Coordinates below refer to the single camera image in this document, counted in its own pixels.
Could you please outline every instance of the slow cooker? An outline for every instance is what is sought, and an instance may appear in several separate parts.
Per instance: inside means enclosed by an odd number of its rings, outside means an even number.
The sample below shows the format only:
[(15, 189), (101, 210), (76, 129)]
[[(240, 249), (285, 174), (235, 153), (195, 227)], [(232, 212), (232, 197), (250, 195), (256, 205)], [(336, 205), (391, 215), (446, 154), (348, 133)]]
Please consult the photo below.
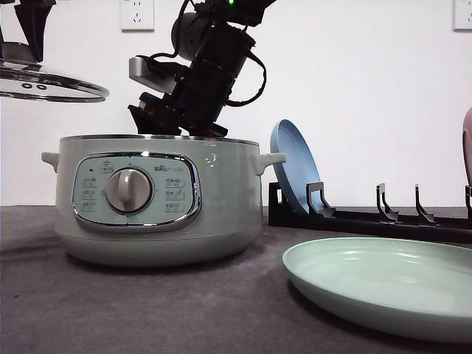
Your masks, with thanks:
[(55, 232), (70, 255), (173, 266), (244, 250), (262, 226), (260, 175), (286, 155), (236, 139), (89, 135), (42, 159), (58, 174)]

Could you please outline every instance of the pink object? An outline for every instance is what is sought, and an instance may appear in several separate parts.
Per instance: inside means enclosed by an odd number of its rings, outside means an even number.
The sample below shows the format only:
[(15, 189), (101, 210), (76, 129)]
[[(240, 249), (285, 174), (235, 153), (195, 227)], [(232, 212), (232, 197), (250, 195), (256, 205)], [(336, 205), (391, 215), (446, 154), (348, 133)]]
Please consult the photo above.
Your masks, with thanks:
[(464, 132), (462, 133), (462, 146), (464, 147), (465, 172), (469, 186), (472, 186), (472, 108), (464, 118)]

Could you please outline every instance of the dish rack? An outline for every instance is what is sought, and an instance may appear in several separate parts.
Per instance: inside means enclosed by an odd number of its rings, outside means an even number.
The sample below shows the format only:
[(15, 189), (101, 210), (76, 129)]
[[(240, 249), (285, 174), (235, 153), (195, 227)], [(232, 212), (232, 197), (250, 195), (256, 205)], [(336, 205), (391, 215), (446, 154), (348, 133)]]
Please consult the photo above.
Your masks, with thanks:
[[(311, 198), (314, 192), (319, 192), (323, 209), (314, 206)], [(471, 186), (465, 186), (466, 219), (441, 218), (428, 213), (420, 204), (418, 185), (415, 192), (417, 215), (402, 215), (392, 210), (386, 202), (384, 183), (376, 187), (378, 212), (351, 212), (336, 210), (326, 202), (323, 182), (309, 183), (306, 186), (309, 213), (299, 215), (290, 207), (279, 183), (269, 183), (268, 224), (412, 240), (472, 243)]]

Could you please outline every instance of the white wall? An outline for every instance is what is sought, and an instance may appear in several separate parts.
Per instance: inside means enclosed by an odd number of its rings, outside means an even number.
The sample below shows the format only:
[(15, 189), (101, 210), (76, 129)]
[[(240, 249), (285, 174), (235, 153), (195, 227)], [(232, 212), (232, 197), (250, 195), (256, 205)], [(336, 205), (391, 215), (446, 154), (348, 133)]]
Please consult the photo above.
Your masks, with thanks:
[[(272, 127), (291, 119), (305, 135), (333, 205), (463, 205), (462, 120), (472, 106), (472, 33), (452, 32), (451, 0), (279, 0), (249, 32), (268, 67), (261, 99), (225, 108), (229, 137), (269, 150)], [(170, 51), (180, 1), (156, 0), (154, 33), (121, 33), (117, 0), (59, 1), (46, 26), (45, 65), (101, 84), (98, 104), (1, 101), (1, 202), (54, 204), (55, 175), (40, 160), (59, 138), (135, 133), (127, 105), (149, 91), (128, 77), (136, 54)], [(24, 41), (13, 6), (1, 7), (9, 41)], [(235, 100), (258, 89), (249, 62)], [(272, 169), (263, 177), (274, 181)]]

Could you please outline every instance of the wall socket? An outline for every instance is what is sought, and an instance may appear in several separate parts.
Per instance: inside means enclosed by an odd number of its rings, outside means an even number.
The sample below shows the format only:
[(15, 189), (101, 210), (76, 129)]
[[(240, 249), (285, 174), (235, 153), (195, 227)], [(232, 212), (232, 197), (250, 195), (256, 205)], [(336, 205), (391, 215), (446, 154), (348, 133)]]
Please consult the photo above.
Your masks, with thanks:
[(454, 30), (472, 31), (472, 0), (454, 0)]
[(122, 31), (154, 31), (154, 0), (119, 0)]

